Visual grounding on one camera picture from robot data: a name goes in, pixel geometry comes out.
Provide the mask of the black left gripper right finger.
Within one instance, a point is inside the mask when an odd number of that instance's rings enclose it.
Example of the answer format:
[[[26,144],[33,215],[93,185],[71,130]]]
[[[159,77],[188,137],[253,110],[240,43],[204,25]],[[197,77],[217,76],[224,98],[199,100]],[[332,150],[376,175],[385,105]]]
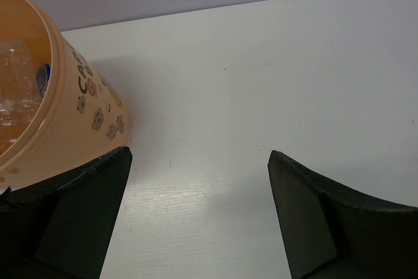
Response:
[[[268,174],[292,278],[416,278],[417,209],[273,151]]]

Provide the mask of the crushed clear bottle blue cap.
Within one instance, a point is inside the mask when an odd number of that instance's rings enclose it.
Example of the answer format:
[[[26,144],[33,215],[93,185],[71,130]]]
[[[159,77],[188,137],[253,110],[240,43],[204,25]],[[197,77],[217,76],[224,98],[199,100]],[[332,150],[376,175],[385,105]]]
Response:
[[[39,94],[44,98],[46,90],[48,88],[48,83],[51,75],[51,65],[44,64],[40,67],[36,73],[35,79],[38,87]]]

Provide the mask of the clear plastic bottle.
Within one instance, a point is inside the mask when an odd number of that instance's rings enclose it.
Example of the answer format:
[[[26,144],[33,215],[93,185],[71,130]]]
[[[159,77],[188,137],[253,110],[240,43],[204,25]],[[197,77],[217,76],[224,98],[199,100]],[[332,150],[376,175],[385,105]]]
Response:
[[[1,125],[25,129],[42,98],[32,54],[21,40],[1,42]]]

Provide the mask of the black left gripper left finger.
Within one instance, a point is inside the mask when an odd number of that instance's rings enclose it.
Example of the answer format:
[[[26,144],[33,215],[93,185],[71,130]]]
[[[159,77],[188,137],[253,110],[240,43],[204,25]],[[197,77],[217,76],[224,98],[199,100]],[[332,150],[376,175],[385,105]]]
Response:
[[[37,184],[1,192],[1,277],[99,278],[132,158],[122,146]]]

